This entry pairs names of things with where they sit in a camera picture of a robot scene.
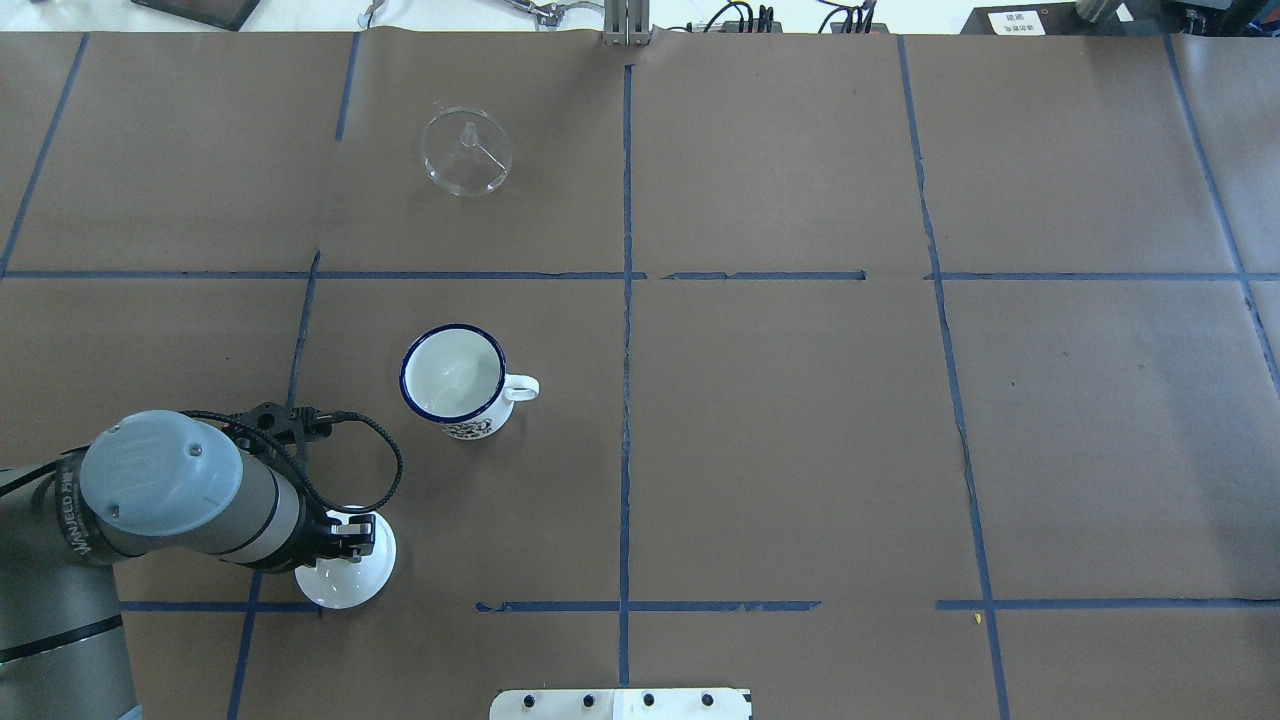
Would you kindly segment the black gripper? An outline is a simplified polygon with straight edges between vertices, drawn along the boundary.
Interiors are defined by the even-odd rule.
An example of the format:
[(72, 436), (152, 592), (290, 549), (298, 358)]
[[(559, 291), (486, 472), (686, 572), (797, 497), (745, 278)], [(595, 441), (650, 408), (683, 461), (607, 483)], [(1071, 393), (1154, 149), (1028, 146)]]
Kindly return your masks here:
[(361, 561), (376, 548), (375, 515), (330, 515), (310, 497), (291, 489), (282, 496), (266, 530), (259, 537), (262, 556), (250, 568), (266, 574), (312, 566), (326, 536), (325, 560)]

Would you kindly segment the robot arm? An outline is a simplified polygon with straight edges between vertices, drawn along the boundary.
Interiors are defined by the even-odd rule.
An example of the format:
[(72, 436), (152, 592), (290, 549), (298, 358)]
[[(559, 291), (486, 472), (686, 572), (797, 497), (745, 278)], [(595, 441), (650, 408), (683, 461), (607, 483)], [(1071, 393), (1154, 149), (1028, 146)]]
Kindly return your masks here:
[(348, 609), (396, 565), (371, 509), (324, 500), (307, 443), (348, 413), (262, 404), (238, 415), (152, 410), (92, 443), (3, 470), (5, 719), (138, 719), (114, 565), (183, 548)]

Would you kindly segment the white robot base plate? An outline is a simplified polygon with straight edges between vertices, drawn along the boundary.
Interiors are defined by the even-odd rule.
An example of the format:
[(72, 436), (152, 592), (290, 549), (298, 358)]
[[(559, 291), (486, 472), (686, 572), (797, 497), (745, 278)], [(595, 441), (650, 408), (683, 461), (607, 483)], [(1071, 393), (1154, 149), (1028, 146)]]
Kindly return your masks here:
[(749, 691), (596, 688), (503, 691), (489, 719), (753, 719)]

